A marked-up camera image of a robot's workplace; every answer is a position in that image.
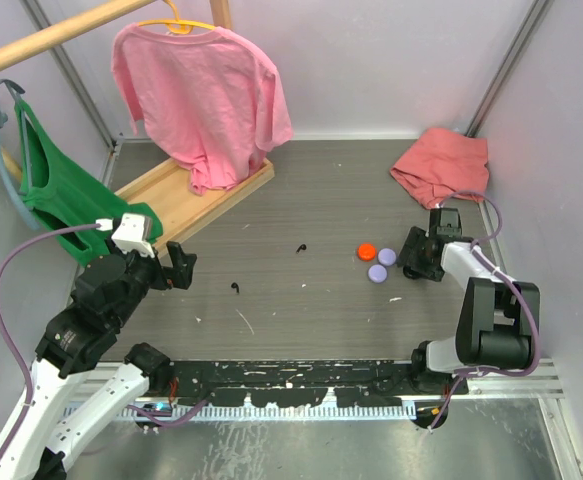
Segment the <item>lilac earbud charging case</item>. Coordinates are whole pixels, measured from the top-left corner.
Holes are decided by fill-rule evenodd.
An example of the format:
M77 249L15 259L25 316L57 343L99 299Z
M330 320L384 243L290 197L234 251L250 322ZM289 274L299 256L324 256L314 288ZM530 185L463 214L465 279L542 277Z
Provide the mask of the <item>lilac earbud charging case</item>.
M381 265L390 267L397 262L397 254L390 248L383 248L378 252L377 260Z

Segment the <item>orange earbud case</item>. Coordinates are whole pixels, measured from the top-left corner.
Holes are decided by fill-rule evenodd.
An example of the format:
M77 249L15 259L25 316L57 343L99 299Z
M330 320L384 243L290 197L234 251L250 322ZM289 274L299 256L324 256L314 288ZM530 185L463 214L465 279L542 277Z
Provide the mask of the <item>orange earbud case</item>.
M377 249L373 244L363 243L357 248L357 256L362 261L368 262L376 258Z

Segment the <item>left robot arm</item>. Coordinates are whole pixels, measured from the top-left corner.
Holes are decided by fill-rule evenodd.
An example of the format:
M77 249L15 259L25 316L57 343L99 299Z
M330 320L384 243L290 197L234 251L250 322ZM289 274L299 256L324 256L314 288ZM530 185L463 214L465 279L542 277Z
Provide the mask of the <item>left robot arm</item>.
M63 479L76 457L137 397L170 387L169 358L147 343L134 345L123 365L68 419L60 415L74 392L116 343L150 290L186 290L197 257L170 241L171 263L124 253L92 260L75 281L71 303L47 324L25 370L19 406L0 432L0 479Z

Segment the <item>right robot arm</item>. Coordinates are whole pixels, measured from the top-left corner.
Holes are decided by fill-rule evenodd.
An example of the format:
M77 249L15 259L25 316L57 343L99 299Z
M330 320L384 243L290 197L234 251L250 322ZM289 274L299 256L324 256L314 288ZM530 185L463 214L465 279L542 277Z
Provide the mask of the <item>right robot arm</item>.
M452 277L464 292L455 334L424 341L411 355L407 379L417 392L447 393L456 380L487 374L524 377L540 362L540 290L503 273L462 231L455 208L429 213L427 229L412 227L398 256L410 280Z

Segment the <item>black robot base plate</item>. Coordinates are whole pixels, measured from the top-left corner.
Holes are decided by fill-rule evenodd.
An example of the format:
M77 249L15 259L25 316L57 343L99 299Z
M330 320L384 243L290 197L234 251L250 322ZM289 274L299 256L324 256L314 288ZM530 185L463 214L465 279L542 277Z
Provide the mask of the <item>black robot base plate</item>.
M149 373L147 397L214 407L317 407L328 393L336 406L400 406L406 396L444 397L450 374L393 360L169 361L136 360Z

